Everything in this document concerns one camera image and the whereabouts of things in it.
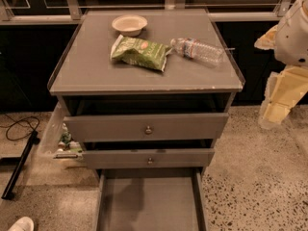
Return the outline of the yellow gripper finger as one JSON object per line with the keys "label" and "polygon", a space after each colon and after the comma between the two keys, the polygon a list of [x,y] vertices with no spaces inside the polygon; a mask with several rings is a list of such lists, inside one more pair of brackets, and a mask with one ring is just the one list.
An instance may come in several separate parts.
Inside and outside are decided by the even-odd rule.
{"label": "yellow gripper finger", "polygon": [[264,129],[280,125],[307,92],[307,67],[287,65],[280,73],[272,72],[259,112],[259,125]]}
{"label": "yellow gripper finger", "polygon": [[277,25],[274,25],[255,41],[254,47],[261,50],[273,50],[275,48],[276,33]]}

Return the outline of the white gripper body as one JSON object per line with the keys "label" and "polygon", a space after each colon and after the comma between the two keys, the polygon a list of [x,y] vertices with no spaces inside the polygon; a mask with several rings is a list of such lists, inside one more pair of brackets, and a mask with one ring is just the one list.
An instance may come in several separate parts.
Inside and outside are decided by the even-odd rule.
{"label": "white gripper body", "polygon": [[296,0],[277,26],[275,58],[295,66],[308,66],[308,0]]}

